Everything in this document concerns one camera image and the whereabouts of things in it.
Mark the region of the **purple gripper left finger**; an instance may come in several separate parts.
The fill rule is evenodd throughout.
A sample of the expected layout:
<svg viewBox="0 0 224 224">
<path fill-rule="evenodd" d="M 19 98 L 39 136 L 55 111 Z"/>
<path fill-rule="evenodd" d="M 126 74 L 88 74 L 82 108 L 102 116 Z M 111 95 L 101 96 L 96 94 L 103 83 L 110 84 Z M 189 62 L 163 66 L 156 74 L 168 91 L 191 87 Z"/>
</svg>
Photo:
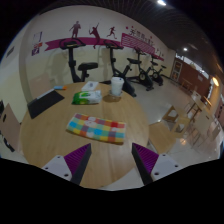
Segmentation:
<svg viewBox="0 0 224 224">
<path fill-rule="evenodd" d="M 91 154 L 91 144 L 86 144 L 65 156 L 56 155 L 42 169 L 79 185 Z"/>
</svg>

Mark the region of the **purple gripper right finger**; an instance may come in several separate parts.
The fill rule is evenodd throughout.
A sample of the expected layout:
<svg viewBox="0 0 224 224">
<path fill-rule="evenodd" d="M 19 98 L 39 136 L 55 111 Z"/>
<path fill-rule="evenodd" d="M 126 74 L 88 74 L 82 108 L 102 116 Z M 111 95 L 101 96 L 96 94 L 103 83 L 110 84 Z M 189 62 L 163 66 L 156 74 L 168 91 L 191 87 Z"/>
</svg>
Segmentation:
<svg viewBox="0 0 224 224">
<path fill-rule="evenodd" d="M 132 155 L 144 185 L 182 169 L 168 154 L 157 154 L 137 143 L 132 144 Z"/>
</svg>

